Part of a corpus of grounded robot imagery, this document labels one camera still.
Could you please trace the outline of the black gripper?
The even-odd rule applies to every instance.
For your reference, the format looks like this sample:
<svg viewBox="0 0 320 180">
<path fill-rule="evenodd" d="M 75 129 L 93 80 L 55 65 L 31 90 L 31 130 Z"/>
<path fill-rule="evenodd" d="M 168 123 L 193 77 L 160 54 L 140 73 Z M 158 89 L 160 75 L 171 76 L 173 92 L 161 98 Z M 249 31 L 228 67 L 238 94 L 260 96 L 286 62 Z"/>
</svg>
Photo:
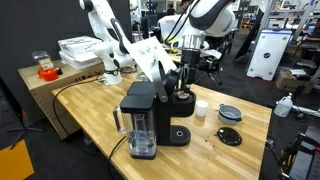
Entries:
<svg viewBox="0 0 320 180">
<path fill-rule="evenodd" d="M 182 90 L 189 90 L 191 84 L 195 81 L 198 64 L 200 61 L 200 52 L 194 50 L 183 50 L 181 55 L 181 86 Z"/>
</svg>

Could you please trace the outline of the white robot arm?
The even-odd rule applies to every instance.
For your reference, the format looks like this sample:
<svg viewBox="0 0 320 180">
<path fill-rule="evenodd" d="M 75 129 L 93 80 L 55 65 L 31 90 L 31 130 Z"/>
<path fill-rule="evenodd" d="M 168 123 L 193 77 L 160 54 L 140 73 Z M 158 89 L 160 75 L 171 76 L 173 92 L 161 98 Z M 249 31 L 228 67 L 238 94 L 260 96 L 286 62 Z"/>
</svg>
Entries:
<svg viewBox="0 0 320 180">
<path fill-rule="evenodd" d="M 229 8 L 235 0 L 193 0 L 187 8 L 182 33 L 182 56 L 178 70 L 170 70 L 163 85 L 173 90 L 181 81 L 179 90 L 187 92 L 195 81 L 201 46 L 206 36 L 223 37 L 235 22 L 235 15 Z"/>
</svg>

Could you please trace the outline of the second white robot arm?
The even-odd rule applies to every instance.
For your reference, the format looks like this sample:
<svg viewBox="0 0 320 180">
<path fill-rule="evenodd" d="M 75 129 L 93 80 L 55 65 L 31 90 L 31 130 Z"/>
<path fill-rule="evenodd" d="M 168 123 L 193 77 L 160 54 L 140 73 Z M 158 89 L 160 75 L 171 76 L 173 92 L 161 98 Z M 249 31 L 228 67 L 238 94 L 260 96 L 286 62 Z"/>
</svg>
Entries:
<svg viewBox="0 0 320 180">
<path fill-rule="evenodd" d="M 133 58 L 126 49 L 130 41 L 107 0 L 79 0 L 79 5 L 88 12 L 94 35 L 102 40 L 94 46 L 93 53 L 103 61 L 103 83 L 119 84 L 122 81 L 120 68 L 133 63 Z"/>
</svg>

